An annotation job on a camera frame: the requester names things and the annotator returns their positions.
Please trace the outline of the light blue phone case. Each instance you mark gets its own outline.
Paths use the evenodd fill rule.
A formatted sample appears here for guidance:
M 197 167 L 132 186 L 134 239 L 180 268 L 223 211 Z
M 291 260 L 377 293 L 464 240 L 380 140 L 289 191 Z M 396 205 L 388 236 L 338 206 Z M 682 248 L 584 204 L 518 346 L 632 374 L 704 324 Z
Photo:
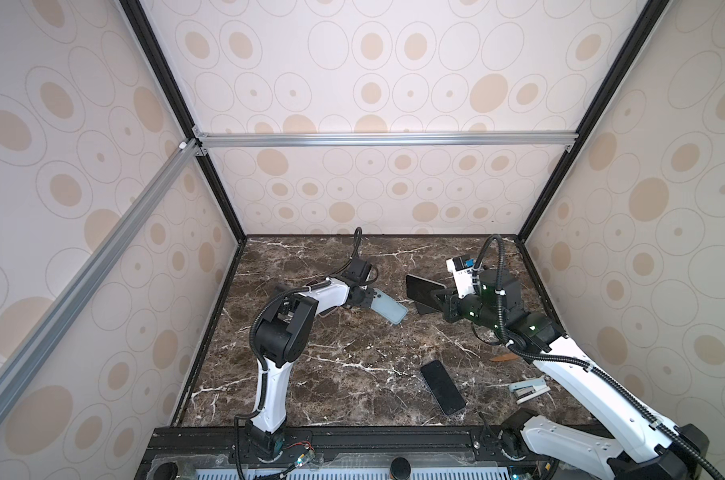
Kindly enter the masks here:
M 400 324 L 408 314 L 406 306 L 377 289 L 373 290 L 370 309 L 393 325 Z

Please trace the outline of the black phone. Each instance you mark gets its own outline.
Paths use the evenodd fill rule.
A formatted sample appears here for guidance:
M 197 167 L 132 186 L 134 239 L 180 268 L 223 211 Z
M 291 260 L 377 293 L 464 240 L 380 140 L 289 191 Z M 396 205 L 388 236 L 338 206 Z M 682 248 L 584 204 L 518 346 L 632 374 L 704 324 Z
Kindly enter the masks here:
M 452 416 L 464 410 L 466 401 L 439 360 L 422 365 L 420 373 L 444 415 Z
M 405 293 L 407 298 L 429 308 L 439 308 L 439 303 L 434 299 L 432 293 L 444 289 L 445 286 L 439 282 L 412 274 L 405 276 Z

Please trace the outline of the black phone case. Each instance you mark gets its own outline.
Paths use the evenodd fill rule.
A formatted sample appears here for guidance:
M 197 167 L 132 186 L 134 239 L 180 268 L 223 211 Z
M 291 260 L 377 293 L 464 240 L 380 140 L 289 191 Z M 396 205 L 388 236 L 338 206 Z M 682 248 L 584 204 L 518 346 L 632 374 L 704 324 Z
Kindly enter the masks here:
M 421 302 L 414 302 L 416 312 L 419 315 L 428 315 L 428 314 L 442 314 L 442 309 L 438 305 L 433 304 L 424 304 Z

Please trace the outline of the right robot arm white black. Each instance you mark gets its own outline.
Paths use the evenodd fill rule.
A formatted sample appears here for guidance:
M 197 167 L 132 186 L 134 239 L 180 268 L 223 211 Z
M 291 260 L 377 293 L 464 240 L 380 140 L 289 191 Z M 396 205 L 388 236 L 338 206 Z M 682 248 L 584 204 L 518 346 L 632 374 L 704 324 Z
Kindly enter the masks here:
M 446 321 L 489 329 L 496 342 L 553 379 L 608 431 L 600 437 L 521 408 L 500 427 L 498 441 L 512 461 L 547 456 L 598 479 L 722 478 L 706 458 L 708 437 L 679 426 L 602 370 L 554 320 L 522 305 L 517 279 L 505 267 L 498 234 L 478 254 L 447 260 L 454 286 L 433 294 Z

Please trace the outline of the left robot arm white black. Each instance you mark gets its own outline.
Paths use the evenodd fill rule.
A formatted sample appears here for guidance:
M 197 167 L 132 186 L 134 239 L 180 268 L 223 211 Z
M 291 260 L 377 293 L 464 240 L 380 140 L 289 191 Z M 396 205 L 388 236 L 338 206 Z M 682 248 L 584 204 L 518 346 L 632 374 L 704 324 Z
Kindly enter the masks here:
M 306 350 L 314 320 L 338 308 L 372 308 L 376 298 L 369 278 L 373 265 L 360 257 L 362 228 L 354 230 L 352 254 L 340 269 L 324 279 L 274 295 L 256 315 L 250 328 L 250 350 L 258 362 L 254 409 L 238 415 L 250 446 L 261 460 L 282 454 L 286 399 L 292 366 Z

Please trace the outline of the white stapler tool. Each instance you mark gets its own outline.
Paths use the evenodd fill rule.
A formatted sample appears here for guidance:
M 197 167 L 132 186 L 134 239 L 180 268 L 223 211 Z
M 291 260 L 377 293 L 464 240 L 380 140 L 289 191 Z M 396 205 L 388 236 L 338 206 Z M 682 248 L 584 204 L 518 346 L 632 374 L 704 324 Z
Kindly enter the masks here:
M 514 395 L 517 405 L 524 404 L 550 392 L 550 387 L 544 376 L 514 382 L 509 384 L 507 388 Z

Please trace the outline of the black round knob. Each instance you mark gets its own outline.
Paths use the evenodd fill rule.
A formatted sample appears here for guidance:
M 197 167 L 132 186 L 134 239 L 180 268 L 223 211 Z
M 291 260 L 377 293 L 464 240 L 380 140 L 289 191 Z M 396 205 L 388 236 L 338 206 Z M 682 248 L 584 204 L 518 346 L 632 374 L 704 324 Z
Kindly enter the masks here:
M 390 480 L 410 480 L 412 467 L 404 457 L 396 457 L 390 463 L 388 475 Z

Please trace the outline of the horizontal aluminium rail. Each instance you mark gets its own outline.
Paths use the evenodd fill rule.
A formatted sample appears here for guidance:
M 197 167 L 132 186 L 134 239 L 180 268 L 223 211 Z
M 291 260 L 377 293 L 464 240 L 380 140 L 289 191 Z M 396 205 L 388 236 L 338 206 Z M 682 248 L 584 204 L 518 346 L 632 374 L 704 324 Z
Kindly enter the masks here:
M 575 131 L 296 133 L 200 135 L 205 148 L 572 145 Z

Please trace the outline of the black base frame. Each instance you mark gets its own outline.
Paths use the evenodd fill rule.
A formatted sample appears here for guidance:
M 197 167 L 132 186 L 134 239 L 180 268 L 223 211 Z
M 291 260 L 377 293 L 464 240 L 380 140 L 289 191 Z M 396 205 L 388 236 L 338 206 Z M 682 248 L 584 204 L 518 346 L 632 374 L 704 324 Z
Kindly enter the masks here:
M 566 468 L 552 457 L 511 460 L 495 425 L 290 427 L 278 459 L 264 461 L 244 432 L 229 427 L 160 428 L 150 436 L 138 479 L 392 479 L 403 458 L 409 479 L 551 479 Z

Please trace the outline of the diagonal aluminium rail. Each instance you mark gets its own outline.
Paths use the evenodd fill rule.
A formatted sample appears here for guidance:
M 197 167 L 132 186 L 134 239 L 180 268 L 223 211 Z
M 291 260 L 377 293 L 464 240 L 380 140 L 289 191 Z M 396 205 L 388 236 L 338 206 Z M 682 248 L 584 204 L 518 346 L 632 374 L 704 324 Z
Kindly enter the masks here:
M 154 213 L 172 183 L 182 170 L 196 157 L 202 142 L 196 138 L 184 141 L 182 148 L 160 168 L 152 182 L 142 191 L 138 199 L 126 210 L 114 228 L 108 232 L 96 252 L 72 278 L 68 287 L 52 302 L 38 325 L 24 338 L 16 351 L 0 370 L 0 424 L 14 408 L 24 390 L 44 366 L 50 354 L 62 341 L 66 332 L 78 319 L 84 306 L 94 296 L 96 289 L 104 282 L 116 262 L 126 252 L 138 230 Z

